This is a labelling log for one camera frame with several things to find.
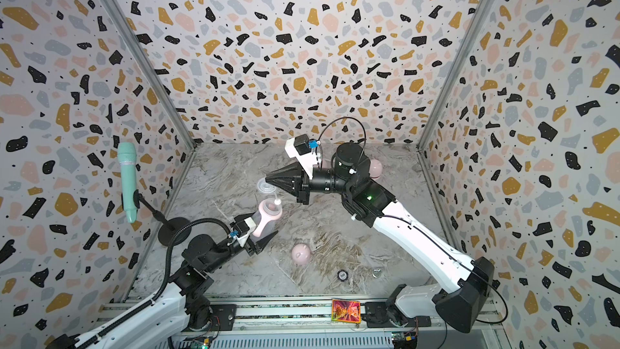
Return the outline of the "pink bottle cap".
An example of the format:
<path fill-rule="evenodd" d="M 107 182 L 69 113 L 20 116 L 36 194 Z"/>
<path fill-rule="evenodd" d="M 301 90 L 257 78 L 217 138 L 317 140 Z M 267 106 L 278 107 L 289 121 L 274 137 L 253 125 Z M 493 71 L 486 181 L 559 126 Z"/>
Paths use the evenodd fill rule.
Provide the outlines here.
<path fill-rule="evenodd" d="M 379 177 L 383 174 L 383 164 L 377 160 L 377 159 L 372 159 L 371 163 L 370 163 L 370 168 L 369 168 L 369 176 L 372 179 L 379 179 Z"/>
<path fill-rule="evenodd" d="M 330 169 L 331 167 L 332 167 L 331 161 L 329 159 L 326 158 L 322 160 L 321 169 L 327 170 L 327 169 Z"/>
<path fill-rule="evenodd" d="M 299 266 L 308 264 L 312 258 L 312 250 L 305 243 L 294 245 L 291 251 L 292 262 Z"/>

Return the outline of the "clear straw disc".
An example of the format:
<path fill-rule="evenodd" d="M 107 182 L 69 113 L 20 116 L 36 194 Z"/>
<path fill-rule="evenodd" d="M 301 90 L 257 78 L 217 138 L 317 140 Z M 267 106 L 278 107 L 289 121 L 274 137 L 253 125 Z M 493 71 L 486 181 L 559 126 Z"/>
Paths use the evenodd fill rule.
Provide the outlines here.
<path fill-rule="evenodd" d="M 274 198 L 274 203 L 276 205 L 282 205 L 282 200 L 279 198 L 279 194 L 277 192 L 277 187 L 266 182 L 265 178 L 261 178 L 257 182 L 257 189 L 265 195 L 271 195 Z"/>

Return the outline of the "clear baby bottle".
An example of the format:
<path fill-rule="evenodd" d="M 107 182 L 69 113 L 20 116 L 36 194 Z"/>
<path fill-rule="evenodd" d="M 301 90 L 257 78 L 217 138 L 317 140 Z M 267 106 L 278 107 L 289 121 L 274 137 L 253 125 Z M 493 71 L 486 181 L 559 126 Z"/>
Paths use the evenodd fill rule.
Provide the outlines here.
<path fill-rule="evenodd" d="M 272 233 L 275 222 L 278 221 L 282 215 L 282 205 L 276 205 L 274 203 L 274 198 L 261 201 L 258 205 L 258 211 L 252 216 L 257 228 L 251 235 L 251 238 L 258 241 L 261 237 Z"/>

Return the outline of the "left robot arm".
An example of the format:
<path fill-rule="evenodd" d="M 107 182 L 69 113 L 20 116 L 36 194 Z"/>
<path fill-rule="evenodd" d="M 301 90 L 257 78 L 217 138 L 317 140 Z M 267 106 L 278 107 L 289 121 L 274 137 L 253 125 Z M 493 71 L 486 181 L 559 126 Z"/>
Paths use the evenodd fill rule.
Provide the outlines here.
<path fill-rule="evenodd" d="M 219 331 L 225 318 L 212 311 L 205 297 L 213 284 L 209 276 L 233 257 L 247 251 L 257 255 L 276 236 L 274 222 L 280 216 L 260 212 L 239 215 L 231 225 L 215 218 L 188 222 L 173 235 L 166 249 L 165 271 L 158 290 L 113 320 L 84 334 L 63 334 L 48 348 L 151 348 L 163 340 L 172 343 L 172 337 L 185 329 L 200 331 L 216 325 Z M 207 234 L 194 237 L 182 252 L 184 261 L 171 271 L 174 243 L 194 226 L 213 224 L 221 227 L 226 238 L 218 243 Z"/>

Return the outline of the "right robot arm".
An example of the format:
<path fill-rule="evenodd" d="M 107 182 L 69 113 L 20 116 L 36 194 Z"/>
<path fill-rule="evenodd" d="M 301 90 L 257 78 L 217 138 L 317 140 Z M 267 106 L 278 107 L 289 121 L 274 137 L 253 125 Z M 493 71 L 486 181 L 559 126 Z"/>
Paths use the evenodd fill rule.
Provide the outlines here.
<path fill-rule="evenodd" d="M 369 306 L 368 325 L 390 323 L 407 327 L 417 317 L 439 317 L 461 333 L 480 321 L 486 301 L 496 292 L 494 265 L 473 259 L 427 229 L 387 188 L 371 177 L 371 160 L 364 145 L 337 147 L 328 167 L 323 166 L 321 144 L 307 136 L 287 141 L 292 163 L 266 175 L 266 182 L 302 205 L 313 193 L 338 194 L 355 221 L 391 239 L 435 279 L 434 285 L 398 286 L 381 306 Z"/>

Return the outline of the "black microphone stand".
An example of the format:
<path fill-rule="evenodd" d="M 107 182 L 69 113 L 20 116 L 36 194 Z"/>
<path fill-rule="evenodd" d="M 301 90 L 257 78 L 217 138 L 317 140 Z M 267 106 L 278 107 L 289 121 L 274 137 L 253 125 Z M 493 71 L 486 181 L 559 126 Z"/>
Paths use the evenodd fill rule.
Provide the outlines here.
<path fill-rule="evenodd" d="M 176 217 L 168 220 L 162 212 L 149 204 L 138 190 L 135 190 L 132 198 L 123 196 L 123 208 L 129 223 L 133 224 L 137 221 L 137 214 L 141 206 L 145 206 L 153 218 L 161 224 L 158 231 L 158 241 L 161 245 L 165 247 L 177 246 L 190 236 L 191 228 L 186 228 L 190 224 L 187 218 Z"/>

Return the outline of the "small black round cap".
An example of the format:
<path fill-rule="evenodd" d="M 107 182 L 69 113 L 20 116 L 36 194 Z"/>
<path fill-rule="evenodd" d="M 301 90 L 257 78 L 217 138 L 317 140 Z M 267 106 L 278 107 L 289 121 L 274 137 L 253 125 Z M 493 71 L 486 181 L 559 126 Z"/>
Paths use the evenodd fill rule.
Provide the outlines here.
<path fill-rule="evenodd" d="M 340 270 L 340 271 L 337 273 L 337 278 L 338 278 L 340 281 L 342 281 L 342 282 L 346 282 L 346 281 L 348 281 L 348 279 L 349 279 L 349 274 L 348 274 L 348 272 L 347 272 L 347 271 L 345 271 L 345 270 Z"/>

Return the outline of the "orange pink card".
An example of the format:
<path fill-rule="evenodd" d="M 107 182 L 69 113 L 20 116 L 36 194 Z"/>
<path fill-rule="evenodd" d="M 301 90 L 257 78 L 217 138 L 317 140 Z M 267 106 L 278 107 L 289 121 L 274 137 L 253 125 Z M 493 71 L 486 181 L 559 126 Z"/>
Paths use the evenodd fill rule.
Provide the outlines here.
<path fill-rule="evenodd" d="M 336 323 L 359 324 L 362 321 L 359 301 L 332 300 L 331 321 Z"/>

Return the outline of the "mint green microphone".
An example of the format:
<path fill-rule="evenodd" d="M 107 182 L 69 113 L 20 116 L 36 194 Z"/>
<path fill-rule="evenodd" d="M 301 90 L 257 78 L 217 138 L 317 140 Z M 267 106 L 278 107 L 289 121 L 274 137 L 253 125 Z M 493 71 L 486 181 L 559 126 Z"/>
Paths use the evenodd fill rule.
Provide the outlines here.
<path fill-rule="evenodd" d="M 132 142 L 121 142 L 119 144 L 118 162 L 121 174 L 123 208 L 127 222 L 133 224 L 137 220 L 138 208 L 134 200 L 134 195 L 137 192 L 137 152 Z"/>

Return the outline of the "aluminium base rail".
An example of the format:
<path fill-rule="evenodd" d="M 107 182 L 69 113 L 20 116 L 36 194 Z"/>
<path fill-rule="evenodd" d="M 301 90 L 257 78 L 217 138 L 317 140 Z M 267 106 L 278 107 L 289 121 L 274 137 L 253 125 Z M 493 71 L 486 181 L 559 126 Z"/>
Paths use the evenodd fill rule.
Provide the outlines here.
<path fill-rule="evenodd" d="M 214 348 L 393 348 L 405 333 L 419 348 L 508 348 L 502 327 L 478 322 L 468 334 L 427 314 L 406 327 L 378 321 L 380 298 L 359 297 L 362 321 L 336 322 L 332 297 L 212 297 Z"/>

